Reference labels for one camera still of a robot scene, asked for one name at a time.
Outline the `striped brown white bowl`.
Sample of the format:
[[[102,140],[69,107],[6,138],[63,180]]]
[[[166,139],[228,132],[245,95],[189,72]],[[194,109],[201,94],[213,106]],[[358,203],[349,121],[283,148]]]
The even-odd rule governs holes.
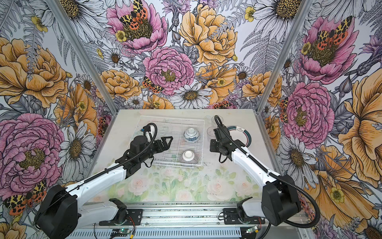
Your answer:
[[[180,163],[195,165],[198,160],[192,150],[185,150],[180,157]]]

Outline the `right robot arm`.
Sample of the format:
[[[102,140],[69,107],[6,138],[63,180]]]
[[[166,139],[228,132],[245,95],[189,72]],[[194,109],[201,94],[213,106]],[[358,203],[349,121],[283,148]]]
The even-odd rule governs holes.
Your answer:
[[[240,166],[261,189],[261,200],[248,197],[237,204],[237,214],[243,221],[252,217],[265,218],[277,226],[299,213],[301,204],[294,182],[260,162],[240,141],[233,140],[222,123],[214,129],[210,152],[219,153],[220,163],[229,160]]]

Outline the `white blue floral bowl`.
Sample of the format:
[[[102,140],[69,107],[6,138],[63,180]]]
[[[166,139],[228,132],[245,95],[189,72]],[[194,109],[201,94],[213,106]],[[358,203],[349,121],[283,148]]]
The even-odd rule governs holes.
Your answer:
[[[187,142],[196,142],[198,141],[199,137],[200,137],[200,133],[194,127],[187,128],[184,131],[184,139]]]

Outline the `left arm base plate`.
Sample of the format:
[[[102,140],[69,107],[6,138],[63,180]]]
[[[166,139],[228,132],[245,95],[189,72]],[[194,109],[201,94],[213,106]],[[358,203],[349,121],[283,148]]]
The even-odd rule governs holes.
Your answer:
[[[118,212],[112,220],[101,221],[98,224],[100,226],[140,226],[142,218],[142,209],[126,209]]]

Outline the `white wire dish rack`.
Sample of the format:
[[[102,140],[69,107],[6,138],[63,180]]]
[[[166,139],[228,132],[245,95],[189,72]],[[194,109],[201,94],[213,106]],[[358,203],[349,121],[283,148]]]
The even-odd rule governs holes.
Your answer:
[[[142,135],[143,127],[151,122],[156,124],[157,126],[157,139],[160,139],[164,136],[173,137],[171,147],[168,150],[162,153],[155,154],[154,164],[187,168],[202,166],[204,152],[205,120],[141,116],[131,139],[134,139],[136,136]],[[200,137],[196,142],[187,142],[184,139],[184,131],[190,127],[196,128],[200,133]],[[191,165],[180,163],[180,157],[185,150],[192,150],[195,153],[196,158],[198,160],[197,164]]]

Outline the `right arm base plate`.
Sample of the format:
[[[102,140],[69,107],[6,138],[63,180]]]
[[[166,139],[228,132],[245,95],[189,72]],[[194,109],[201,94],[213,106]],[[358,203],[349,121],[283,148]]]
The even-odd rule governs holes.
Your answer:
[[[225,225],[260,225],[265,223],[265,219],[261,217],[247,217],[239,214],[236,208],[224,208],[222,211],[222,219]]]

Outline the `plate green red band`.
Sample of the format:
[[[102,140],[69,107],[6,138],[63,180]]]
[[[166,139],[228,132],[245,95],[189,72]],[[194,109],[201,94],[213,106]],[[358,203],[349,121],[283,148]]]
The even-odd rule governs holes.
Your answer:
[[[240,140],[246,147],[251,145],[252,136],[245,128],[240,126],[229,126],[227,129],[234,140]]]

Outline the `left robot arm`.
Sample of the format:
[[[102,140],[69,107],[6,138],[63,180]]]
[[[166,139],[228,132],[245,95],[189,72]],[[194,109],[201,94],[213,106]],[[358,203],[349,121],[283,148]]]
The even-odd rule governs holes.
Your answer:
[[[128,211],[118,199],[94,205],[87,202],[132,176],[147,159],[168,150],[172,141],[171,136],[151,140],[144,135],[135,137],[123,156],[102,172],[70,186],[57,185],[48,190],[34,223],[51,239],[65,239],[75,229],[98,222],[125,223],[129,219]]]

